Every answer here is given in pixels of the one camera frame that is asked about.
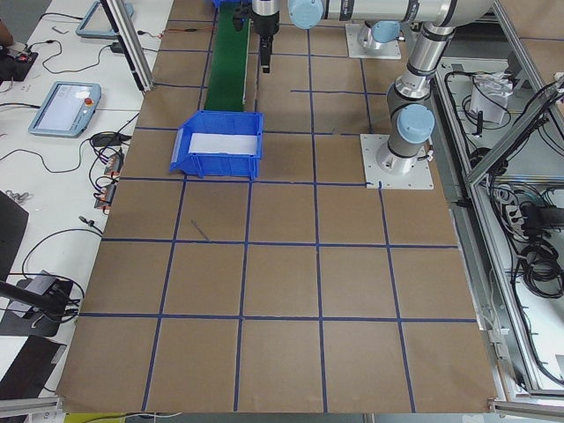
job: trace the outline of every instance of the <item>blue plastic bin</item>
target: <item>blue plastic bin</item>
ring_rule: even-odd
[[[256,152],[252,155],[189,152],[194,133],[256,136]],[[197,174],[201,178],[215,175],[255,179],[262,157],[262,113],[200,110],[178,129],[170,170],[182,170],[185,174]]]
[[[213,0],[213,4],[215,4],[215,8],[219,9],[219,5],[222,3],[239,3],[241,0]]]

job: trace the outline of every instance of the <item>person's arm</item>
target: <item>person's arm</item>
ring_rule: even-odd
[[[6,25],[0,20],[0,46],[8,47],[14,43],[14,37],[11,36],[10,31]]]

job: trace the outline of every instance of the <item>brown cardboard surface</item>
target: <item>brown cardboard surface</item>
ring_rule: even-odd
[[[346,57],[349,54],[344,28],[316,26],[309,30],[309,43],[312,55]]]
[[[165,312],[238,315],[243,246],[176,244]]]
[[[308,53],[308,32],[297,26],[281,26],[277,34],[274,47],[277,53],[285,55],[306,55]],[[259,41],[258,35],[253,33],[251,35],[256,42]],[[285,71],[291,71],[291,68],[286,68],[287,57],[275,57],[274,60],[278,62],[278,66],[284,66]]]
[[[545,84],[554,81],[554,74],[564,67],[564,41],[556,40],[521,40],[527,49],[537,72]]]
[[[245,315],[319,315],[315,254],[315,247],[251,245]]]
[[[145,95],[137,126],[178,129],[196,112],[199,98],[199,88],[159,85]]]
[[[456,245],[441,192],[384,190],[383,198],[391,243]]]
[[[263,134],[259,181],[312,182],[311,135]]]
[[[177,238],[200,241],[245,239],[247,183],[189,182]]]
[[[264,130],[311,132],[309,93],[292,93],[289,89],[264,88],[259,82],[256,110],[264,113]]]
[[[323,411],[319,323],[243,324],[239,411]]]
[[[488,411],[496,392],[476,323],[405,323],[404,336],[418,412]]]
[[[309,89],[308,58],[306,56],[282,56],[278,58],[277,68],[274,68],[274,64],[271,66],[273,68],[271,73],[260,74],[258,77],[258,86],[261,90],[291,92],[292,90]]]
[[[175,0],[168,15],[169,19],[209,20],[213,21],[215,7],[213,2],[194,2],[192,0]]]
[[[193,51],[160,51],[152,70],[157,84],[199,87],[204,79],[208,54]]]
[[[159,313],[170,248],[168,242],[103,241],[81,311]]]
[[[197,29],[192,33],[183,31],[188,28]],[[169,21],[162,36],[160,43],[161,50],[202,50],[207,51],[210,48],[210,39],[212,37],[212,22],[182,22]]]
[[[357,136],[315,136],[318,182],[365,183]]]
[[[322,186],[317,188],[317,203],[320,242],[384,243],[382,206],[375,189]]]
[[[56,389],[65,397],[64,410],[140,410],[156,323],[150,318],[79,317]]]
[[[433,248],[456,245],[436,169],[433,191],[363,186],[358,134],[389,133],[383,94],[403,65],[346,59],[344,23],[282,25],[271,74],[249,55],[246,109],[264,113],[258,180],[169,174],[213,54],[215,11],[196,3],[175,0],[170,18],[187,20],[167,27],[199,30],[165,33],[156,68],[194,87],[145,97],[123,169],[136,180],[119,182],[83,308],[110,315],[78,320],[68,408],[483,411],[494,386],[476,323],[429,322],[475,318],[458,252]],[[421,322],[401,320],[411,316]]]
[[[120,181],[106,238],[171,240],[182,182]]]
[[[314,191],[311,186],[253,186],[250,240],[315,242],[314,222]]]
[[[410,412],[397,323],[323,325],[333,412]]]
[[[122,176],[137,178],[183,179],[180,171],[169,172],[176,131],[135,130],[127,151]]]
[[[314,131],[330,134],[366,134],[367,101],[364,94],[314,93]]]
[[[323,315],[396,317],[386,249],[321,248]]]
[[[457,249],[394,249],[392,259],[402,317],[476,317]]]
[[[163,322],[147,409],[232,411],[236,349],[236,321]]]
[[[311,70],[316,91],[364,93],[360,59],[312,57]]]
[[[564,38],[564,4],[553,0],[500,0],[517,35],[522,38]]]

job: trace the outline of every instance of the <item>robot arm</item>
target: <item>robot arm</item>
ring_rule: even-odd
[[[431,135],[433,114],[421,103],[457,26],[481,18],[494,0],[288,0],[292,22],[302,29],[321,19],[424,22],[406,69],[388,91],[392,133],[377,153],[385,171],[402,175],[417,161]]]
[[[234,26],[240,31],[246,18],[253,21],[253,30],[260,36],[259,57],[263,73],[271,72],[272,42],[279,30],[279,0],[252,0],[252,4],[241,2],[235,10]]]

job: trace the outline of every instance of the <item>power adapter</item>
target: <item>power adapter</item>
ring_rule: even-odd
[[[131,136],[119,134],[117,132],[99,132],[91,138],[92,145],[97,148],[115,147],[121,145],[123,141],[129,141]]]
[[[123,54],[123,47],[122,44],[120,44],[119,41],[114,41],[110,44],[109,49],[113,52],[113,53],[118,53],[120,55]]]

